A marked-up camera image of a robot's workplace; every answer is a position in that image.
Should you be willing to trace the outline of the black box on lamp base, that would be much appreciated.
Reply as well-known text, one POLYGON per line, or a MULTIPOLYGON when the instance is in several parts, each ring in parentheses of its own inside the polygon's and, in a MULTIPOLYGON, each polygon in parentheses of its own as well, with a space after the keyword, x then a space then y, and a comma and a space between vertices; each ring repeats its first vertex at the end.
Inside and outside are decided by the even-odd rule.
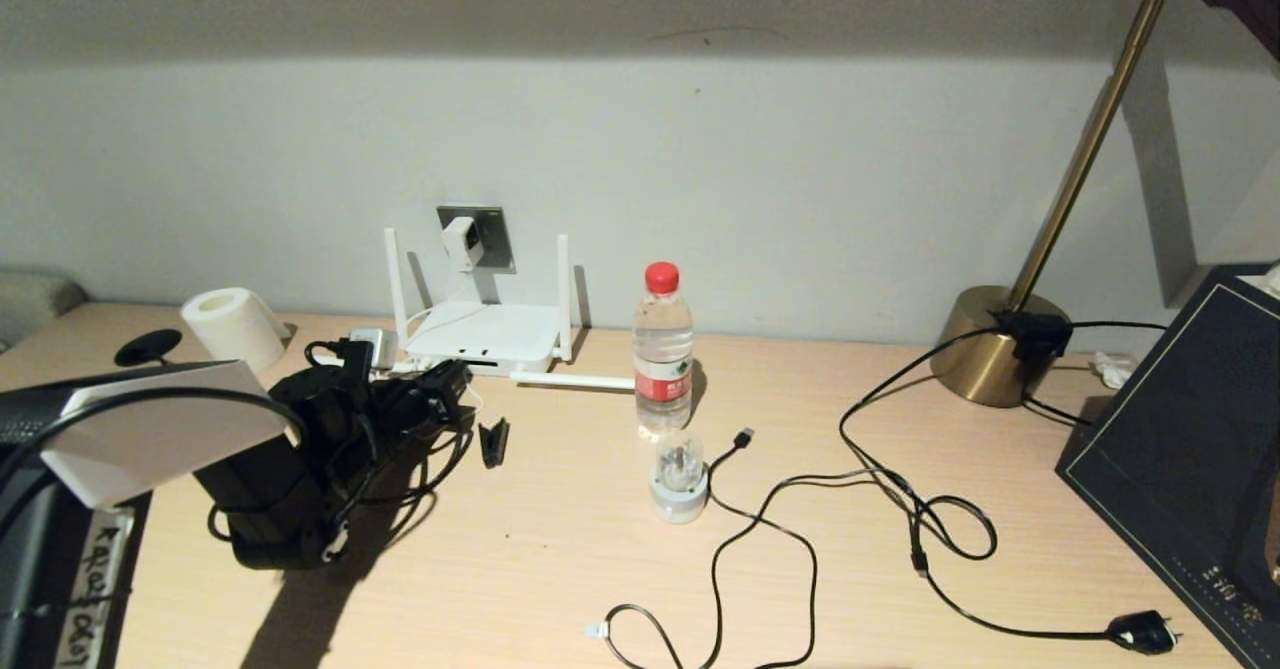
POLYGON ((998 331, 1014 342, 1012 356, 1019 362, 1059 358, 1074 333, 1069 319, 1059 313, 1000 312, 993 319, 998 331))

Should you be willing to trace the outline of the gold desk lamp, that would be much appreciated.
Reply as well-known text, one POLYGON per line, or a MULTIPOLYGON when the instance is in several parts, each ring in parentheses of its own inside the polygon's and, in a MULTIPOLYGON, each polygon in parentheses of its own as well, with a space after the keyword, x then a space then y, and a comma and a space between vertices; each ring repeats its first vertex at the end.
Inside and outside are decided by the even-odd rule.
MULTIPOLYGON (((927 356, 933 377, 952 394, 980 405, 996 405, 996 408, 1021 405, 1059 359, 1041 359, 1041 362, 1015 359, 1014 342, 998 331, 993 313, 1059 313, 1069 319, 1060 306, 1036 295, 1036 287, 1094 168, 1165 3, 1166 0, 1140 0, 1137 6, 1110 75, 1103 82, 1084 123, 1060 189, 1012 285, 969 287, 956 297, 940 342, 927 356)), ((1270 58, 1280 60, 1280 0, 1201 0, 1201 3, 1228 12, 1245 27, 1270 58)), ((1079 326, 1076 322, 1070 322, 1074 330, 1079 326)))

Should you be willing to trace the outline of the clear dome grey base gadget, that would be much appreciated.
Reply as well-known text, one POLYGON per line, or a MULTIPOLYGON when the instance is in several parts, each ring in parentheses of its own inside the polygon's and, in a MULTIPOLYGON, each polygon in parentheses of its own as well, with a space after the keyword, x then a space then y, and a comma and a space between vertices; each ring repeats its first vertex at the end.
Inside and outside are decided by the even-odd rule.
POLYGON ((648 478, 655 514, 676 526, 698 519, 707 505, 709 476, 701 437, 690 429, 660 437, 648 478))

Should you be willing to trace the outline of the white charger plug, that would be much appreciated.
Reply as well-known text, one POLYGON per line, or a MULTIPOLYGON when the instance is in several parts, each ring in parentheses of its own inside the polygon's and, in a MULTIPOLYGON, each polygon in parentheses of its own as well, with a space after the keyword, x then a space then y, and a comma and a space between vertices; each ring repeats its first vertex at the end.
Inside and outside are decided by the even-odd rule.
POLYGON ((344 365, 356 362, 371 374, 389 374, 396 368, 399 349, 398 333, 384 327, 356 327, 338 342, 334 354, 344 365))

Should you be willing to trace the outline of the grey cushion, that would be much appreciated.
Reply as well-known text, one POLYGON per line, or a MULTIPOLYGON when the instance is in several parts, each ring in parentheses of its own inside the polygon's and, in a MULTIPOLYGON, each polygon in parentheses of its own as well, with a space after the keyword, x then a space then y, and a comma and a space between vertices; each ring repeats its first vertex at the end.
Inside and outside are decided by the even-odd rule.
POLYGON ((87 299, 82 287, 60 274, 0 271, 0 353, 87 299))

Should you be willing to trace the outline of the white tape roll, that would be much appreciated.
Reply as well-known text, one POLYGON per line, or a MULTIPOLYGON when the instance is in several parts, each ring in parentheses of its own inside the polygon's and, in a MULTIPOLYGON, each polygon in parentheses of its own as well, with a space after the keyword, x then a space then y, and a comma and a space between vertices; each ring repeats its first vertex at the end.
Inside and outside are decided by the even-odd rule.
POLYGON ((242 359, 255 372, 276 365, 291 333, 270 306, 242 287, 193 295, 180 317, 212 359, 242 359))

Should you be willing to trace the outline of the red capped water bottle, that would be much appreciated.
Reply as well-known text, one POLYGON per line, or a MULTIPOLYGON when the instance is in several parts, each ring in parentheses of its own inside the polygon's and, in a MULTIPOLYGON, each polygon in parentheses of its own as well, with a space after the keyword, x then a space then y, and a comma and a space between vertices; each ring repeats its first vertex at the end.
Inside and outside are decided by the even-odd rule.
POLYGON ((692 414, 694 321, 676 264, 649 264, 644 289, 634 313, 634 395, 637 431, 655 443, 692 414))

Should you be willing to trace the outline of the black oval pad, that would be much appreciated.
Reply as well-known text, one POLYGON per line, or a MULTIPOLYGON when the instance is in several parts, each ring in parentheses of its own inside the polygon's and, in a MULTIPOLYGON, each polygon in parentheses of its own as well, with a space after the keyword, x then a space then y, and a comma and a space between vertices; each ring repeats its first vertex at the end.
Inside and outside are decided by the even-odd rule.
POLYGON ((116 350, 113 362, 122 368, 138 365, 172 365, 166 356, 180 345, 183 333, 179 330, 155 330, 134 336, 116 350))

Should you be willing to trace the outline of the small black clip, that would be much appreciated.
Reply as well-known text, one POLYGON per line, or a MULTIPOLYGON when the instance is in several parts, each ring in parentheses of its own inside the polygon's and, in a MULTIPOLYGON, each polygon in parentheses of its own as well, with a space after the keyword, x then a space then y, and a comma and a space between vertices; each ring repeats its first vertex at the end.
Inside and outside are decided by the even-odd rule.
POLYGON ((504 464, 509 429, 511 423, 506 417, 495 420, 489 426, 486 423, 477 423, 481 459, 486 469, 495 469, 504 464))

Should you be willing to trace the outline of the grey wall socket plate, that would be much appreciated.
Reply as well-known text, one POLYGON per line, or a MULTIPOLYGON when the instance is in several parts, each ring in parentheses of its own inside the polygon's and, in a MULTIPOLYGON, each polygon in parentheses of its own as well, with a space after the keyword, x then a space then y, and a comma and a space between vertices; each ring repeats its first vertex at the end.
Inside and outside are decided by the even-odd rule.
POLYGON ((483 242, 485 246, 484 258, 480 260, 479 269, 494 272, 516 272, 515 255, 506 226, 506 215, 499 207, 471 207, 471 205, 440 205, 436 209, 442 230, 449 219, 456 215, 471 215, 475 217, 483 242))

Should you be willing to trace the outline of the white power adapter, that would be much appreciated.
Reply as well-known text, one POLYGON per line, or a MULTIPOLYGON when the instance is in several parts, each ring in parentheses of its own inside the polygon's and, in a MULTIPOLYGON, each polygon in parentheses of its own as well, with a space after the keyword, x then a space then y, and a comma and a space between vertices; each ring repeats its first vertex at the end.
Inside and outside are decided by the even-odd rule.
POLYGON ((480 228, 471 215, 456 215, 444 224, 442 240, 452 269, 474 272, 484 258, 485 246, 480 228))

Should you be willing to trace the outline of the white router with antennas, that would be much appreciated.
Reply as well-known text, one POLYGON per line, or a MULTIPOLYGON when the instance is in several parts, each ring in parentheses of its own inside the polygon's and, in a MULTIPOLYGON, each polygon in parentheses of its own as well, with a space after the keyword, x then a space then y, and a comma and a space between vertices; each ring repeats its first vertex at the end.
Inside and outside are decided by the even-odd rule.
POLYGON ((570 262, 570 235, 556 237, 556 304, 485 304, 480 301, 442 301, 424 310, 413 324, 404 304, 399 242, 393 228, 384 230, 392 310, 399 335, 399 356, 390 374, 426 370, 443 359, 465 359, 476 376, 511 379, 520 385, 599 388, 634 391, 630 376, 576 376, 552 374, 550 365, 573 362, 575 278, 570 262))

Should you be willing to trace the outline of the crumpled white tissue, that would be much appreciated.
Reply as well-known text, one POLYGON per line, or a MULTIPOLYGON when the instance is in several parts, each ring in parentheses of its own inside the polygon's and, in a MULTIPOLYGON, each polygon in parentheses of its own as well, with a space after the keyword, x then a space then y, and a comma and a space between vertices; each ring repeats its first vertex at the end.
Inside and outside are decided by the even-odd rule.
POLYGON ((1137 359, 1130 354, 1094 353, 1091 359, 1093 372, 1101 379, 1103 386, 1111 388, 1114 391, 1119 391, 1133 377, 1137 365, 1137 359))

